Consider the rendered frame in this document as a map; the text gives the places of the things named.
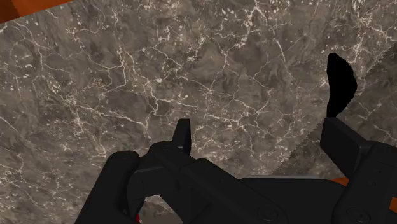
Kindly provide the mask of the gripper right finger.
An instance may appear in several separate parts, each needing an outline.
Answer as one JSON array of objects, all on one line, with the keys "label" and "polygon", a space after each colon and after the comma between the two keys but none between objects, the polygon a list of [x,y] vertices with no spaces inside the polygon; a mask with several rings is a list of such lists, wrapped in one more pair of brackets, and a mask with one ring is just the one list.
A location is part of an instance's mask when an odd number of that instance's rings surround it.
[{"label": "gripper right finger", "polygon": [[325,118],[321,149],[349,180],[332,224],[397,224],[397,148],[361,137],[338,118]]}]

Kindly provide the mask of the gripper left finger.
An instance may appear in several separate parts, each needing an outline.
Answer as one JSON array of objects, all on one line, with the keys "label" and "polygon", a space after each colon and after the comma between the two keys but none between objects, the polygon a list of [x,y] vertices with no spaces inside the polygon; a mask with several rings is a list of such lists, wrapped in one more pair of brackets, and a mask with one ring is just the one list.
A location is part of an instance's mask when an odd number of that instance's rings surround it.
[{"label": "gripper left finger", "polygon": [[74,224],[138,224],[147,197],[158,195],[183,224],[287,224],[285,211],[191,151],[190,120],[144,156],[118,151],[106,160]]}]

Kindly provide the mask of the black curved object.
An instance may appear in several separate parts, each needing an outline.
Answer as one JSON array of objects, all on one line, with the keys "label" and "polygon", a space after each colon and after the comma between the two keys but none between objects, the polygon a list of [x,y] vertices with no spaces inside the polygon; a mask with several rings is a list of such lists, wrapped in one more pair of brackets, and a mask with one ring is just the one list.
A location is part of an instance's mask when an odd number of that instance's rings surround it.
[{"label": "black curved object", "polygon": [[350,64],[336,53],[328,55],[326,74],[330,88],[326,116],[336,117],[351,102],[358,84]]}]

